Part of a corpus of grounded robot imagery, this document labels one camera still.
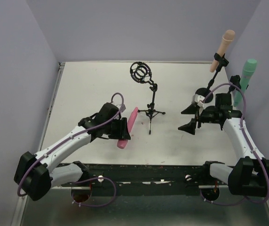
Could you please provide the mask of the pink microphone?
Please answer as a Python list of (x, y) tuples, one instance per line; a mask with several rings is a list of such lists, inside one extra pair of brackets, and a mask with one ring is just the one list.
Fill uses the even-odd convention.
[[(132, 111), (132, 113), (130, 114), (128, 121), (127, 121), (127, 129), (128, 129), (128, 133), (131, 132), (133, 125), (135, 123), (136, 117), (138, 115), (138, 107), (135, 107), (134, 110)], [(124, 149), (126, 147), (128, 143), (128, 140), (123, 139), (123, 140), (118, 140), (117, 142), (117, 147), (120, 149)]]

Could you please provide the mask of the black clip round-base stand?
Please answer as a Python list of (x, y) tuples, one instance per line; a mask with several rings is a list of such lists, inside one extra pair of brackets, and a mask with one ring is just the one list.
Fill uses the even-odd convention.
[(230, 86), (230, 87), (234, 87), (240, 94), (241, 94), (241, 97), (242, 97), (242, 100), (243, 100), (243, 110), (242, 110), (242, 114), (245, 114), (246, 113), (246, 98), (245, 98), (245, 95), (244, 95), (244, 92), (235, 84), (233, 83), (222, 83), (218, 86), (216, 86), (212, 91), (209, 92), (209, 94), (207, 96), (205, 96), (205, 98), (203, 99), (202, 103), (205, 103), (205, 101), (209, 98), (209, 96), (214, 93), (217, 89), (219, 89), (220, 87), (222, 86)]

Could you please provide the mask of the black round-base microphone stand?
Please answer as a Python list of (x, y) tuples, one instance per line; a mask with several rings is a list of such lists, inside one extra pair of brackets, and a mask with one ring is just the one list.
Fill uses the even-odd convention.
[(210, 94), (211, 92), (210, 88), (214, 84), (217, 74), (221, 71), (223, 67), (226, 67), (228, 64), (229, 64), (229, 61), (225, 58), (225, 54), (221, 56), (220, 54), (215, 53), (214, 61), (212, 62), (211, 67), (210, 67), (210, 72), (215, 71), (215, 74), (213, 78), (209, 81), (206, 88), (199, 88), (196, 90), (195, 95), (193, 96), (193, 100), (196, 100), (196, 99), (198, 100), (200, 97), (206, 97), (207, 95), (209, 97), (205, 100), (206, 104), (210, 103), (213, 100), (214, 95), (213, 93)]

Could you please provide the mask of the mint green microphone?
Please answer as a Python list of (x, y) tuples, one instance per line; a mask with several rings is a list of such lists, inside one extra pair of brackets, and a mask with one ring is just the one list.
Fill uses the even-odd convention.
[[(243, 70), (242, 70), (242, 74), (240, 78), (240, 86), (241, 86), (240, 89), (243, 93), (248, 87), (248, 83), (256, 70), (257, 64), (258, 64), (258, 61), (256, 59), (251, 58), (251, 59), (246, 60), (243, 66)], [(242, 99), (243, 98), (240, 92), (236, 91), (234, 94), (234, 107), (237, 107), (239, 103), (242, 101)]]

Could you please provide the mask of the black tripod shock-mount stand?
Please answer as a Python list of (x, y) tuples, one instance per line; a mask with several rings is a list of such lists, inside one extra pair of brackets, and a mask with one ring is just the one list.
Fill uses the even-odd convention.
[(155, 97), (158, 91), (158, 84), (153, 79), (153, 73), (151, 68), (142, 61), (135, 61), (131, 64), (129, 69), (130, 77), (134, 82), (140, 84), (141, 86), (146, 86), (151, 92), (151, 97), (147, 96), (147, 91), (143, 89), (138, 89), (139, 99), (146, 104), (146, 108), (139, 108), (139, 113), (144, 113), (149, 119), (149, 135), (152, 132), (152, 121), (159, 114), (165, 115), (166, 112), (159, 111), (156, 109)]

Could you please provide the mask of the peach microphone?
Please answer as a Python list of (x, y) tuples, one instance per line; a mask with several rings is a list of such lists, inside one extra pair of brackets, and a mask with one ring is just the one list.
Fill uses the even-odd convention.
[[(220, 57), (223, 57), (223, 55), (227, 51), (229, 45), (234, 40), (234, 38), (235, 38), (235, 32), (233, 30), (227, 30), (223, 34), (220, 46), (216, 52)], [(218, 64), (219, 64), (219, 61), (214, 59), (210, 67), (210, 72), (213, 73), (218, 67)]]

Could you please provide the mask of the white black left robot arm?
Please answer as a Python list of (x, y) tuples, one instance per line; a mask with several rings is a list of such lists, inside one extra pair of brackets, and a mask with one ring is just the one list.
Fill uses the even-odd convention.
[(74, 162), (59, 167), (59, 164), (81, 147), (104, 135), (108, 139), (130, 140), (127, 118), (121, 116), (124, 110), (124, 104), (116, 106), (105, 103), (99, 112), (81, 119), (71, 132), (50, 147), (35, 154), (24, 153), (14, 176), (18, 196), (28, 195), (37, 201), (55, 186), (80, 181), (85, 175), (84, 165)]

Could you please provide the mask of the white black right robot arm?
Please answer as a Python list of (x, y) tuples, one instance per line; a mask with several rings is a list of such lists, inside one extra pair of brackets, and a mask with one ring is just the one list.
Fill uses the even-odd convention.
[(238, 161), (234, 167), (210, 162), (208, 174), (228, 185), (233, 195), (265, 197), (269, 186), (269, 160), (256, 147), (246, 129), (242, 113), (232, 106), (230, 93), (215, 96), (215, 105), (204, 107), (204, 97), (195, 94), (191, 105), (182, 114), (194, 118), (178, 129), (194, 135), (203, 123), (218, 124), (229, 137)]

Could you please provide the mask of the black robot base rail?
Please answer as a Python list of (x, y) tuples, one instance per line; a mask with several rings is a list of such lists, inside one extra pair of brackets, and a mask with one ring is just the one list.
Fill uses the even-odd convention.
[(64, 187), (90, 187), (94, 196), (162, 196), (199, 194), (200, 187), (212, 188), (221, 182), (205, 166), (81, 164), (81, 183)]

